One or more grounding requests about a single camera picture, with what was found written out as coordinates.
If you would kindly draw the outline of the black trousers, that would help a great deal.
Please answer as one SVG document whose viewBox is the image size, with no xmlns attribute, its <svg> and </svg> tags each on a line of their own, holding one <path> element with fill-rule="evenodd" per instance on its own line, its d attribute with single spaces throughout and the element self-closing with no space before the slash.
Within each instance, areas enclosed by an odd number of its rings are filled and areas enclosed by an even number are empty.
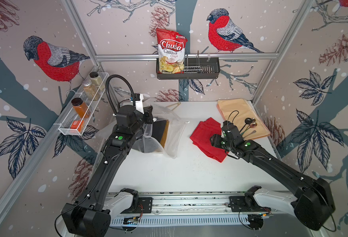
<svg viewBox="0 0 348 237">
<path fill-rule="evenodd" d="M 160 144 L 165 120 L 155 121 L 153 124 L 145 124 L 142 131 L 137 134 L 137 140 L 132 149 L 142 153 L 162 153 L 164 148 Z"/>
</svg>

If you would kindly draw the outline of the red trousers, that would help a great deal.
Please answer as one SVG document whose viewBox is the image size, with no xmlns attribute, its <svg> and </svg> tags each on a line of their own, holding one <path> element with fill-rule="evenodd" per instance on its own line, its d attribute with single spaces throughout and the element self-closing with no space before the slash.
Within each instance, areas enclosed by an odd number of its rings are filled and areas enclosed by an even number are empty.
<svg viewBox="0 0 348 237">
<path fill-rule="evenodd" d="M 215 148 L 211 145 L 210 138 L 215 134 L 221 134 L 221 124 L 213 118 L 208 118 L 206 121 L 201 121 L 198 124 L 190 139 L 207 157 L 221 163 L 227 155 L 223 149 Z"/>
</svg>

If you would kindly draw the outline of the clear plastic vacuum bag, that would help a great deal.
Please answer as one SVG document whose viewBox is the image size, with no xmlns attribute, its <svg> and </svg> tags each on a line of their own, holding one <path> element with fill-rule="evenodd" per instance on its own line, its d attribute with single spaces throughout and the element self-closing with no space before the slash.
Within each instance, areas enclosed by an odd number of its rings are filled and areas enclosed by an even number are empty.
<svg viewBox="0 0 348 237">
<path fill-rule="evenodd" d="M 185 120 L 181 119 L 174 111 L 159 105 L 158 103 L 150 102 L 149 105 L 153 108 L 152 114 L 154 122 L 160 120 L 168 120 L 170 122 L 163 152 L 154 152 L 153 154 L 162 154 L 166 157 L 175 159 L 177 157 L 179 141 L 186 126 Z"/>
</svg>

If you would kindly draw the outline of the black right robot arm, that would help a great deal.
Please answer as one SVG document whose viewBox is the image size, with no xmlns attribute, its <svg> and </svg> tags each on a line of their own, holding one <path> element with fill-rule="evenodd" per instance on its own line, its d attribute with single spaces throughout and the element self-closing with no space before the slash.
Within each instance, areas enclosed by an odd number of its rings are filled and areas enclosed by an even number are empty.
<svg viewBox="0 0 348 237">
<path fill-rule="evenodd" d="M 276 179 L 289 194 L 253 186 L 245 192 L 242 212 L 258 208 L 276 209 L 296 217 L 307 228 L 318 231 L 332 218 L 335 204 L 328 182 L 322 178 L 313 179 L 279 161 L 262 146 L 252 140 L 244 140 L 239 129 L 224 121 L 220 134 L 210 139 L 213 147 L 232 152 L 231 158 L 242 159 L 260 168 Z"/>
</svg>

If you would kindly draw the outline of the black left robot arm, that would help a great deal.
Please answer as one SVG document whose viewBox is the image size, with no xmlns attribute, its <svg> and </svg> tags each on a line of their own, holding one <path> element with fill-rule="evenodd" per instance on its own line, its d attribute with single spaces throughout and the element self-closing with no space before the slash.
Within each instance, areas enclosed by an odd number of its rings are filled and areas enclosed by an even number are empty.
<svg viewBox="0 0 348 237">
<path fill-rule="evenodd" d="M 134 105 L 124 105 L 116 114 L 116 124 L 106 140 L 101 153 L 101 163 L 87 184 L 84 192 L 73 204 L 67 203 L 60 216 L 69 233 L 81 237 L 103 237 L 111 221 L 122 213 L 137 213 L 133 219 L 140 221 L 144 213 L 151 213 L 152 198 L 140 198 L 137 190 L 124 188 L 110 200 L 104 209 L 106 195 L 122 162 L 134 149 L 152 153 L 167 144 L 178 148 L 183 127 L 176 129 L 169 123 L 171 110 L 158 105 L 149 105 L 139 110 Z"/>
</svg>

